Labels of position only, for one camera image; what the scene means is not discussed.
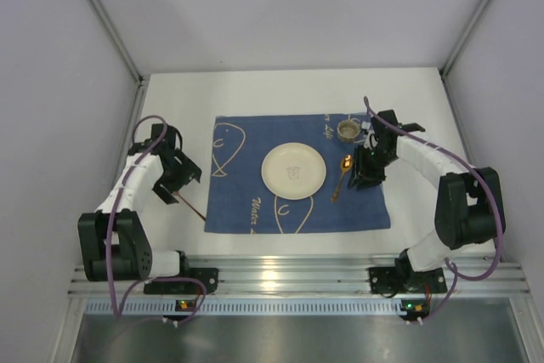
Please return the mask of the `rose gold fork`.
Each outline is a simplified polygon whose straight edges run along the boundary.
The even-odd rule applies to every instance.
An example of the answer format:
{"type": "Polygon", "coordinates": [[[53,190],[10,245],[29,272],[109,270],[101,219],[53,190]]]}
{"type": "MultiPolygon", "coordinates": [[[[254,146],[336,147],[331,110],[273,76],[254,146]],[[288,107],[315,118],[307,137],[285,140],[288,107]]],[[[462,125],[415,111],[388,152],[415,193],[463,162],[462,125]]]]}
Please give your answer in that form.
{"type": "Polygon", "coordinates": [[[203,222],[207,221],[206,216],[199,212],[192,204],[190,204],[185,198],[183,198],[179,193],[177,193],[178,199],[187,205],[203,222]]]}

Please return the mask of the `gold spoon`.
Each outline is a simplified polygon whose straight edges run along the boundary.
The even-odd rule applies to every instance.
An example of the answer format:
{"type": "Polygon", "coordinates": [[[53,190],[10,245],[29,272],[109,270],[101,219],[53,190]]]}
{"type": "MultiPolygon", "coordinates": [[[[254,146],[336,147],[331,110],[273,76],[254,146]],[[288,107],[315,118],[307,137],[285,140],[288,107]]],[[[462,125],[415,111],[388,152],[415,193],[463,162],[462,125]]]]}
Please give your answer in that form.
{"type": "Polygon", "coordinates": [[[331,201],[333,203],[337,202],[339,194],[340,194],[340,190],[342,188],[343,180],[344,180],[346,174],[350,172],[353,165],[354,165],[354,158],[353,158],[352,155],[346,155],[342,159],[342,162],[341,162],[341,165],[340,165],[340,169],[341,169],[340,178],[339,178],[338,183],[337,183],[337,185],[336,185],[336,187],[335,187],[335,189],[334,189],[334,191],[332,193],[332,196],[331,196],[331,201]]]}

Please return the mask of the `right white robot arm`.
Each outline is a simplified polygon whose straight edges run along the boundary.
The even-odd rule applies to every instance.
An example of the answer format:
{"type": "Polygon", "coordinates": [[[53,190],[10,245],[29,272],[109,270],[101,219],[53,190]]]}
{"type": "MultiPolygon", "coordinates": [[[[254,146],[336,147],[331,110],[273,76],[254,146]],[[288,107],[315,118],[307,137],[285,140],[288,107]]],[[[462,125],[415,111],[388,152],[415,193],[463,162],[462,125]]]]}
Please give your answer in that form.
{"type": "Polygon", "coordinates": [[[495,256],[479,279],[490,276],[501,259],[506,229],[497,171],[467,163],[427,139],[419,124],[398,122],[392,110],[372,112],[371,129],[371,145],[354,151],[348,187],[377,187],[386,178],[386,167],[402,160],[437,190],[433,230],[396,258],[398,275],[409,280],[442,264],[451,268],[456,251],[493,241],[495,256]]]}

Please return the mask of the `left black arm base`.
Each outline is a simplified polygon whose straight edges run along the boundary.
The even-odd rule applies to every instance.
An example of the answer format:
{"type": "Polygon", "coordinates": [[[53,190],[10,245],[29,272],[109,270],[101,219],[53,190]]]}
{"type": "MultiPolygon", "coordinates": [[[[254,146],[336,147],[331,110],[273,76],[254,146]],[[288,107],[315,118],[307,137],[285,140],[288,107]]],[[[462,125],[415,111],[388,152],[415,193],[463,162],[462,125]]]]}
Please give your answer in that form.
{"type": "Polygon", "coordinates": [[[192,268],[188,277],[160,277],[144,284],[145,295],[203,295],[218,287],[219,269],[192,268]]]}

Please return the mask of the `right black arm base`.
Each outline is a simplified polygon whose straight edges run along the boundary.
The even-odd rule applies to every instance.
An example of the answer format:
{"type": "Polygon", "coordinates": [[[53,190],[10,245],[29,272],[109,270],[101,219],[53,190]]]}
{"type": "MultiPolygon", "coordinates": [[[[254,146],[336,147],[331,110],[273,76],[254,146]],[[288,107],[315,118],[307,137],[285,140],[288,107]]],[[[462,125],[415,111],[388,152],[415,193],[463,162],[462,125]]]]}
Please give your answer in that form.
{"type": "Polygon", "coordinates": [[[446,294],[448,287],[441,268],[428,272],[401,274],[393,266],[368,269],[371,293],[392,298],[399,294],[446,294]]]}

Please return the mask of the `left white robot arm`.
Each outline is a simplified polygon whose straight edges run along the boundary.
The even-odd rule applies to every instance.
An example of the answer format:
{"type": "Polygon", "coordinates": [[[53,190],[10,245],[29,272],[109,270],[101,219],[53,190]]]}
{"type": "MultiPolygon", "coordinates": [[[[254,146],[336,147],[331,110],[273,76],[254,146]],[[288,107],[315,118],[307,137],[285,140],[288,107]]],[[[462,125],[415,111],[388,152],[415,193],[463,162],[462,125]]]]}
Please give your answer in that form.
{"type": "Polygon", "coordinates": [[[135,142],[125,168],[108,197],[77,222],[82,262],[89,281],[147,281],[188,273],[179,250],[154,250],[140,218],[151,196],[167,205],[174,194],[201,179],[201,170],[182,151],[179,130],[154,124],[150,137],[135,142]]]}

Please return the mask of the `small beige ceramic cup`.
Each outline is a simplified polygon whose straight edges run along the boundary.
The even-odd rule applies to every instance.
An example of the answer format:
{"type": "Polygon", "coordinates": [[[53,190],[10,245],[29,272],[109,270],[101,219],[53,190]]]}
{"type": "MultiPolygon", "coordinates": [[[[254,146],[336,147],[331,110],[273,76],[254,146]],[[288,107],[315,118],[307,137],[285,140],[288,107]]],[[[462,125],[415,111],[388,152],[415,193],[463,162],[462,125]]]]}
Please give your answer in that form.
{"type": "Polygon", "coordinates": [[[337,138],[347,144],[354,143],[360,135],[360,124],[354,120],[340,121],[337,125],[337,138]]]}

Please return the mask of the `cream ceramic plate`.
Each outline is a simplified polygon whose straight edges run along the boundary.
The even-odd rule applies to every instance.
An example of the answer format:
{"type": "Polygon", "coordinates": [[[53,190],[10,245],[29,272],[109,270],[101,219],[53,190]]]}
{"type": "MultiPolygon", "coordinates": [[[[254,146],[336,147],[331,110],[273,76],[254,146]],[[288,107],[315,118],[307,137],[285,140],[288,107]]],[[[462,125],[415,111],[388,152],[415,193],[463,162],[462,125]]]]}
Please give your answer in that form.
{"type": "Polygon", "coordinates": [[[261,176],[266,188],[275,196],[298,201],[311,197],[325,183],[326,163],[311,146],[285,143],[265,156],[261,176]]]}

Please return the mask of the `blue fish pattern placemat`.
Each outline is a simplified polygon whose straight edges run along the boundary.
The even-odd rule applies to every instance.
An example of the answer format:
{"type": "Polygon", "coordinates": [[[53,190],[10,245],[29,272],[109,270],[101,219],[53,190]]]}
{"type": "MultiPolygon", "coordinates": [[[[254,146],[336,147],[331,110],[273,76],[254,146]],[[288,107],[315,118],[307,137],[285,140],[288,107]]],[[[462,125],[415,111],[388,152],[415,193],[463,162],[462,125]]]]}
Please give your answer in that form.
{"type": "Polygon", "coordinates": [[[341,160],[354,151],[354,145],[337,138],[338,123],[347,119],[359,123],[364,131],[371,128],[365,113],[217,117],[206,232],[321,234],[388,229],[390,217],[379,187],[348,188],[344,178],[337,202],[331,201],[341,160]],[[285,143],[311,146],[326,163],[325,183],[309,198],[282,199],[264,185],[263,159],[285,143]]]}

